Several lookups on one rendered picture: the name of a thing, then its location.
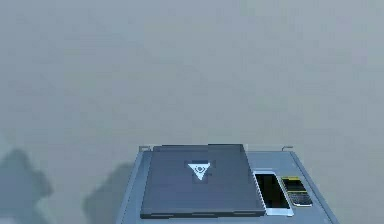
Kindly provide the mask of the dark grey closed laptop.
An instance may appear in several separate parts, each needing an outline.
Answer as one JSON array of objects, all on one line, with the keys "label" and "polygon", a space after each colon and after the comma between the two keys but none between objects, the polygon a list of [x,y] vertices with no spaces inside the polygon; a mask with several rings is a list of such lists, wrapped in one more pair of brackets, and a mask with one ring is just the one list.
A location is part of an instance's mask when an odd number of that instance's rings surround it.
[{"label": "dark grey closed laptop", "polygon": [[265,213],[241,144],[153,148],[142,219],[258,217]]}]

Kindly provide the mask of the white smartphone black screen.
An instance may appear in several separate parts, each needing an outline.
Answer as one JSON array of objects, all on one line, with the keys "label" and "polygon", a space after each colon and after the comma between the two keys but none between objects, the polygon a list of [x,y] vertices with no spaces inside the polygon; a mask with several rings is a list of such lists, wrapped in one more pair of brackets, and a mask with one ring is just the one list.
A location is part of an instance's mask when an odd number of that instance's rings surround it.
[{"label": "white smartphone black screen", "polygon": [[262,197],[266,214],[268,216],[293,217],[293,209],[276,174],[273,171],[255,170],[253,175]]}]

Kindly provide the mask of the black yellow keypad phone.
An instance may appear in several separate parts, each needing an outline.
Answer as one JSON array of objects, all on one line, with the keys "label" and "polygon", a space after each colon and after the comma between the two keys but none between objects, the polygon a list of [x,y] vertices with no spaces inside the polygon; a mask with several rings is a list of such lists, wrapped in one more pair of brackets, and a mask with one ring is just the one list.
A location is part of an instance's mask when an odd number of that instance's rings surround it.
[{"label": "black yellow keypad phone", "polygon": [[311,207],[313,205],[312,199],[299,177],[286,176],[282,177],[282,181],[294,206]]}]

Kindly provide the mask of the grey metal table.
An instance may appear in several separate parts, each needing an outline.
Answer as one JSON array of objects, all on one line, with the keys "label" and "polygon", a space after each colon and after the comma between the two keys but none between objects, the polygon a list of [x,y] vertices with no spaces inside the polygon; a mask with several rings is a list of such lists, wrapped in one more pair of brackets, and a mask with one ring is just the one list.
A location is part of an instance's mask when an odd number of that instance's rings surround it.
[{"label": "grey metal table", "polygon": [[[255,170],[273,171],[276,174],[293,209],[293,217],[268,216],[265,213],[258,217],[142,219],[140,211],[152,151],[154,147],[161,146],[153,145],[142,146],[139,149],[114,224],[340,224],[298,156],[289,146],[276,146],[268,151],[264,147],[241,145],[245,149],[253,178]],[[312,199],[311,207],[297,207],[292,204],[282,181],[282,177],[286,176],[296,176],[301,179]]]}]

